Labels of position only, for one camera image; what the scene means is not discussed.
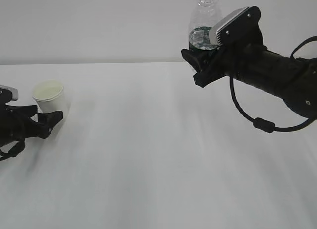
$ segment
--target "white tablecloth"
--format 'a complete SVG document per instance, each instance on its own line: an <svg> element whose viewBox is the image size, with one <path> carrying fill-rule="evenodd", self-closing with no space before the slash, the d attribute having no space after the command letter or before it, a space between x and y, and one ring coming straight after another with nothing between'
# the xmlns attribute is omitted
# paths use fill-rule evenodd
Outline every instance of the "white tablecloth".
<svg viewBox="0 0 317 229"><path fill-rule="evenodd" d="M49 139L0 162L1 229L314 229L317 124L266 134L236 111L229 80L201 89L186 63L0 65L33 104L58 79L71 108ZM252 116L303 121L237 83Z"/></svg>

